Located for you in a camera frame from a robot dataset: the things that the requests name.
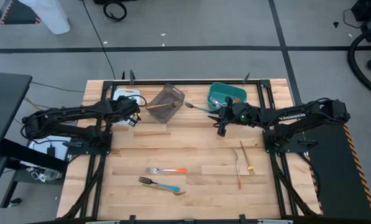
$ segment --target floor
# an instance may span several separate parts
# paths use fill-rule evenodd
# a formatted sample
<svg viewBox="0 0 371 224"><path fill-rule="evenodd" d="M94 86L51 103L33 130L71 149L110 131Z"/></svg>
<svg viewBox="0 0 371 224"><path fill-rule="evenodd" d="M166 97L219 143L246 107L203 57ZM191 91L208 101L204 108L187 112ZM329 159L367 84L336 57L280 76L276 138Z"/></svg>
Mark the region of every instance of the floor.
<svg viewBox="0 0 371 224"><path fill-rule="evenodd" d="M0 72L32 75L35 82L72 90L83 90L90 79L113 79L83 3L60 2L70 21L69 33L52 35L43 23L0 25ZM116 77L130 69L137 79L243 78L250 72L250 78L287 78L295 102L320 97L344 101L371 189L371 92L357 81L346 60L346 46L360 30L342 22L342 12L355 2L138 0L125 2L127 18L113 23L104 17L102 6L85 0ZM7 4L0 0L0 10ZM352 14L347 13L347 20L357 24ZM339 22L337 28L333 22ZM371 79L364 65L371 50L358 51L356 58ZM73 106L82 100L81 93L33 84L27 97L45 106ZM16 118L33 112L24 102ZM6 137L25 144L19 129L13 122ZM10 175L0 181L0 199ZM54 219L60 192L57 186L19 184L14 196L24 201L0 209L0 223Z"/></svg>

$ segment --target blue-handled fork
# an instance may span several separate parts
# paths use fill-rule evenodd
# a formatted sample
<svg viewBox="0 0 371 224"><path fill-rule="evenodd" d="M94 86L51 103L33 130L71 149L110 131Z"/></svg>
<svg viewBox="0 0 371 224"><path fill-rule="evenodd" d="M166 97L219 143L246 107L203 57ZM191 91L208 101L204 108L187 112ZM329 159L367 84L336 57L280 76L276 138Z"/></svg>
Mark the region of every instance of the blue-handled fork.
<svg viewBox="0 0 371 224"><path fill-rule="evenodd" d="M140 177L140 178L138 178L138 181L143 183L143 184L156 184L157 186L165 187L165 188L173 190L175 192L180 192L180 190L181 190L179 187L165 185L165 184L158 184L158 183L153 182L151 179L146 178L146 177Z"/></svg>

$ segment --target orange-handled fork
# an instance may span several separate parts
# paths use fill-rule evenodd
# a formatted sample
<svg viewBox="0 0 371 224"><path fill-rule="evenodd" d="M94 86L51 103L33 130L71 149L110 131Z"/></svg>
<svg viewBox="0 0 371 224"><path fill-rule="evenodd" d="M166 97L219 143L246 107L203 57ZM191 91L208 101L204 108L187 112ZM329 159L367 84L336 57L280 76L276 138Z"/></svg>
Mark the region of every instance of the orange-handled fork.
<svg viewBox="0 0 371 224"><path fill-rule="evenodd" d="M145 168L145 172L149 174L157 174L159 172L186 172L186 168L179 168L179 169Z"/></svg>

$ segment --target wooden table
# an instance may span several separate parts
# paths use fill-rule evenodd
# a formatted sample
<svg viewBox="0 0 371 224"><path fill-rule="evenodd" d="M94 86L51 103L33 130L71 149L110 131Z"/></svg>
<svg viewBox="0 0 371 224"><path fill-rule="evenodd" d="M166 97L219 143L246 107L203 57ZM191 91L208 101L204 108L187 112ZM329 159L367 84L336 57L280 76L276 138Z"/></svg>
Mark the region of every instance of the wooden table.
<svg viewBox="0 0 371 224"><path fill-rule="evenodd" d="M270 81L276 107L292 106L286 80ZM99 101L102 84L102 80L87 83L84 105ZM186 101L207 108L209 85L176 87L184 92ZM255 85L239 87L246 90L248 103L259 105ZM162 86L134 85L121 88L138 89L147 101L151 101ZM214 121L205 112L186 106L182 106L167 124L158 123L145 108L141 109L141 118L142 121L134 128L118 124L112 127L114 137L104 170L99 220L128 220L129 215L136 215L139 220L235 219L239 218L239 214L245 214L247 218L280 217L270 159L263 148L260 128L229 125L226 137L222 138L216 134ZM82 127L93 124L95 121L92 119L78 123ZM247 171L239 140L246 148L255 175ZM239 156L241 190L237 184L236 157L231 149ZM289 154L287 159L294 188L312 210L320 213L309 166L296 154ZM69 165L58 217L69 210L83 191L88 162L89 156L80 156ZM146 167L186 167L188 172L148 175L144 173ZM139 176L177 185L186 194L175 196L170 192L143 187L137 181ZM88 215L91 214L93 195L92 192ZM287 212L290 213L287 194L284 194L284 198Z"/></svg>

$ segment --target teal container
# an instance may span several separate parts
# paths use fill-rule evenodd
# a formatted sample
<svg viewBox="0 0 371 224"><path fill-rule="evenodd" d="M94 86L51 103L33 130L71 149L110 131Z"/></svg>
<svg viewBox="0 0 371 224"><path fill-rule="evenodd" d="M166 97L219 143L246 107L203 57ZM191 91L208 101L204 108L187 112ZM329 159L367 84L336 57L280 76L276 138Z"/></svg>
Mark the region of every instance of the teal container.
<svg viewBox="0 0 371 224"><path fill-rule="evenodd" d="M235 103L245 103L247 100L247 93L244 89L234 87L231 85L223 84L223 83L213 83L210 86L209 94L208 94L208 105L209 109L215 110L218 109L216 104L210 100L210 97L213 97L218 103L225 103L225 98L230 96L233 100L240 99L240 101Z"/></svg>

